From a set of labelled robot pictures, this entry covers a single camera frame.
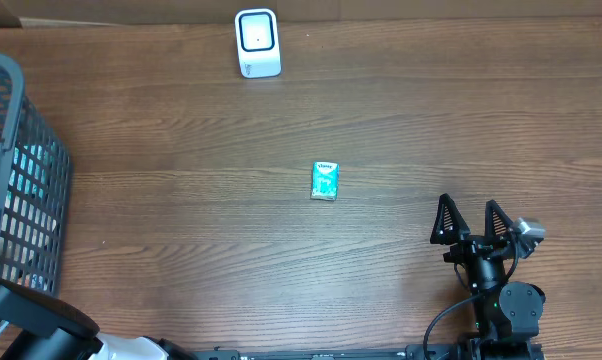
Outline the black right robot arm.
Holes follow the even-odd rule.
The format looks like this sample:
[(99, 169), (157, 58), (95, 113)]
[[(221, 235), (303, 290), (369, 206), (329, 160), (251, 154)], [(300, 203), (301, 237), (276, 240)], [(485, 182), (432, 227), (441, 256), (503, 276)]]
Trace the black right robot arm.
[[(453, 266), (470, 296), (442, 310), (428, 325), (422, 340), (426, 359), (542, 359), (542, 347), (532, 343), (539, 334), (545, 293), (536, 285), (511, 280), (519, 262), (544, 240), (546, 228), (536, 219), (512, 220), (498, 203), (485, 206), (482, 235), (473, 235), (453, 199), (438, 200), (430, 242), (449, 250), (443, 260)], [(435, 325), (464, 306), (473, 308), (474, 333), (436, 350), (429, 345)]]

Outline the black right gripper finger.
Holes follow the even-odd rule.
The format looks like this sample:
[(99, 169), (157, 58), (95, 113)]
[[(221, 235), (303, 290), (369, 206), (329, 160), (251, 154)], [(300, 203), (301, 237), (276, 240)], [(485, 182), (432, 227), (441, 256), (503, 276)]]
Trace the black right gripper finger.
[(485, 231), (486, 237), (495, 238), (505, 234), (513, 224), (503, 209), (495, 200), (490, 200), (485, 207)]
[(439, 197), (431, 244), (453, 245), (466, 240), (470, 229), (458, 211), (455, 202), (444, 193)]

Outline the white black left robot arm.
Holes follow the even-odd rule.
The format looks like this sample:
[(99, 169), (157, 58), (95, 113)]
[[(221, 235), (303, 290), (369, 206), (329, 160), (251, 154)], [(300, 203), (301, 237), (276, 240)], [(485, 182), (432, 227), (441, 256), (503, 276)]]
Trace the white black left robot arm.
[(0, 278), (0, 333), (9, 325), (21, 332), (4, 359), (196, 359), (165, 339), (103, 334), (89, 316), (68, 303)]

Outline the small teal tissue pack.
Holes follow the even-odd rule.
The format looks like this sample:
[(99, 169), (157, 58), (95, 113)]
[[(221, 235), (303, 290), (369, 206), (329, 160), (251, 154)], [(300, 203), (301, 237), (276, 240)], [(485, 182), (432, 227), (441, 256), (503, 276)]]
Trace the small teal tissue pack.
[(315, 162), (312, 167), (310, 197), (315, 200), (335, 201), (338, 195), (339, 165)]

